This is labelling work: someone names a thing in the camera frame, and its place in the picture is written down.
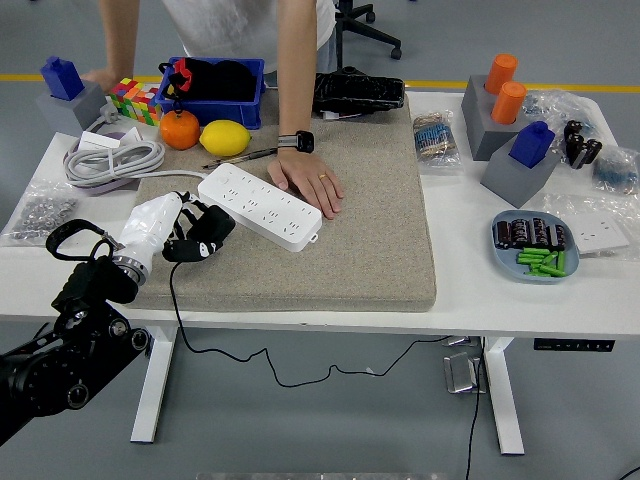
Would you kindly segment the person's left hand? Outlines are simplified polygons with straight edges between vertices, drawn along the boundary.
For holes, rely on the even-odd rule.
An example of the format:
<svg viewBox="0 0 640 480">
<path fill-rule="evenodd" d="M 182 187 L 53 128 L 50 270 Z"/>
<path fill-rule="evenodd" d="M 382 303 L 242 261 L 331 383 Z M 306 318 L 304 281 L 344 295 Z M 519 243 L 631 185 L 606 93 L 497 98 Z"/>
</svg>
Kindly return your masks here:
<svg viewBox="0 0 640 480">
<path fill-rule="evenodd" d="M 314 153 L 280 148 L 267 166 L 271 181 L 281 190 L 296 190 L 325 218 L 334 219 L 342 210 L 344 189 L 336 174 Z"/>
</svg>

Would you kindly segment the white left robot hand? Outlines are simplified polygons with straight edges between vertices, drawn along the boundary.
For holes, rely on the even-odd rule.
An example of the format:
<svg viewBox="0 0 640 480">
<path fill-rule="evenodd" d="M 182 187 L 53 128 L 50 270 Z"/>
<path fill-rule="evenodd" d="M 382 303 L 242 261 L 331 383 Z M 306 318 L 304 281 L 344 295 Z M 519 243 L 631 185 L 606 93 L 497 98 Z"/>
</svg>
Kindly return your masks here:
<svg viewBox="0 0 640 480">
<path fill-rule="evenodd" d="M 199 262 L 223 246 L 234 219 L 197 196 L 171 192 L 136 206 L 119 239 L 114 262 L 146 274 L 160 253 L 170 262 Z"/>
</svg>

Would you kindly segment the person's right hand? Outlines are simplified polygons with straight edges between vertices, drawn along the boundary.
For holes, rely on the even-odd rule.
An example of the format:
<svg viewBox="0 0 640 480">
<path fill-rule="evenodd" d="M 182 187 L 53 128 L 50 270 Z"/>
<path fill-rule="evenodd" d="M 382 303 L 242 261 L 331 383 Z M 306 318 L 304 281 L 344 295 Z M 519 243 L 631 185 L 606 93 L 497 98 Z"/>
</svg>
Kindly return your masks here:
<svg viewBox="0 0 640 480">
<path fill-rule="evenodd" d="M 94 69 L 81 75 L 82 80 L 94 82 L 100 85 L 101 89 L 108 93 L 116 87 L 120 81 L 128 77 L 129 73 L 114 70 L 112 68 Z"/>
</svg>

